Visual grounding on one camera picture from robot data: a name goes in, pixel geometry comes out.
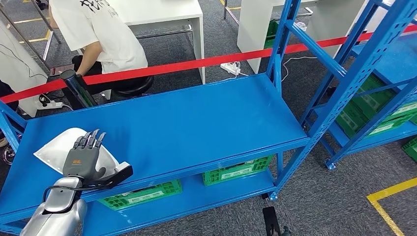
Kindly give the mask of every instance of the yellow floor tape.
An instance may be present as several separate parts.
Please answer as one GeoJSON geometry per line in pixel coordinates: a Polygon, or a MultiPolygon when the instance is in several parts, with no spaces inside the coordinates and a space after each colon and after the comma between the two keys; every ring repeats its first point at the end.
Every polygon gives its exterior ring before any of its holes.
{"type": "Polygon", "coordinates": [[[30,20],[24,20],[24,21],[16,21],[14,22],[15,24],[20,24],[20,23],[27,23],[27,22],[32,22],[32,21],[41,21],[42,18],[36,18],[36,19],[30,19],[30,20]]]}
{"type": "Polygon", "coordinates": [[[229,7],[229,9],[230,10],[239,10],[239,9],[241,9],[241,7],[240,6],[238,6],[238,7],[229,7]]]}
{"type": "Polygon", "coordinates": [[[36,39],[31,39],[31,40],[29,40],[29,42],[31,42],[31,43],[33,43],[33,42],[39,42],[39,41],[45,41],[45,40],[48,40],[49,39],[49,35],[51,34],[51,31],[50,30],[48,30],[47,32],[46,32],[46,35],[45,35],[45,37],[44,38],[36,38],[36,39]]]}
{"type": "Polygon", "coordinates": [[[379,192],[373,193],[367,196],[369,202],[375,207],[379,215],[385,220],[385,222],[389,225],[389,227],[394,231],[397,236],[404,236],[404,233],[400,230],[400,228],[396,225],[396,223],[391,219],[391,217],[387,214],[387,212],[382,208],[382,206],[378,203],[378,200],[391,196],[393,194],[399,193],[401,191],[407,190],[409,188],[417,186],[417,178],[399,183],[392,187],[386,188],[379,192]]]}

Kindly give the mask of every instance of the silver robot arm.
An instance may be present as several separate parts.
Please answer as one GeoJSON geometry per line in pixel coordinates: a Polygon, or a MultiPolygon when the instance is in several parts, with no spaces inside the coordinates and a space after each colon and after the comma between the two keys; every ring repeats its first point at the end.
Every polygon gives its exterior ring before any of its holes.
{"type": "MultiPolygon", "coordinates": [[[[77,177],[61,178],[55,185],[73,188],[82,186],[77,177]]],[[[52,189],[48,199],[38,206],[20,235],[74,236],[87,212],[87,203],[79,199],[79,193],[69,189],[52,189]]]]}
{"type": "Polygon", "coordinates": [[[62,169],[64,177],[48,187],[30,221],[20,236],[73,236],[87,212],[87,203],[80,199],[86,190],[111,189],[133,175],[133,168],[123,162],[114,174],[103,177],[105,168],[96,171],[99,149],[105,133],[96,140],[98,130],[79,137],[69,151],[62,169]]]}

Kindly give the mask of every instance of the person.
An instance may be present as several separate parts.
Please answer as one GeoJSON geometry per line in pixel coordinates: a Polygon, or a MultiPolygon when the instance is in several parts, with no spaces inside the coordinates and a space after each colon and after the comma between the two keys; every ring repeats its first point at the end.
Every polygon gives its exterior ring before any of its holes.
{"type": "MultiPolygon", "coordinates": [[[[143,47],[106,0],[50,0],[49,16],[51,26],[60,29],[71,51],[84,50],[83,56],[72,59],[77,74],[89,76],[148,66],[143,47]]],[[[91,85],[87,90],[96,94],[127,88],[134,80],[91,85]]],[[[68,88],[62,91],[74,110],[82,108],[68,88]]]]}

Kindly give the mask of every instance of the white t-shirt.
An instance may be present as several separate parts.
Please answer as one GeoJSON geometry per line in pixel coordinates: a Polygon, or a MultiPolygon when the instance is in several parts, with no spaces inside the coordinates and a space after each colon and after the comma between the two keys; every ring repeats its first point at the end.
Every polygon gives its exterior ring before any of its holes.
{"type": "Polygon", "coordinates": [[[141,44],[106,0],[50,0],[49,6],[71,51],[100,42],[103,74],[148,66],[141,44]]]}

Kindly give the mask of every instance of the lower shelf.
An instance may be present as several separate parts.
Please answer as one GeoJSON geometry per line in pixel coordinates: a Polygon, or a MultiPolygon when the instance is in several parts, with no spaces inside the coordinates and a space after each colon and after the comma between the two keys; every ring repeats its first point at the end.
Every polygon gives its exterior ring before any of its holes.
{"type": "Polygon", "coordinates": [[[83,235],[115,236],[145,228],[273,191],[273,181],[269,170],[212,186],[204,186],[201,175],[193,175],[181,179],[181,194],[124,210],[113,211],[97,201],[90,202],[83,235]]]}
{"type": "MultiPolygon", "coordinates": [[[[320,113],[321,108],[317,108],[315,112],[320,113]]],[[[349,142],[349,137],[343,132],[336,122],[333,122],[328,129],[329,133],[336,140],[337,144],[343,147],[349,142]]],[[[417,125],[411,123],[410,121],[402,124],[400,127],[382,132],[381,134],[372,135],[362,139],[359,143],[350,148],[350,151],[347,154],[352,154],[361,150],[400,140],[411,135],[417,134],[417,125]]]]}

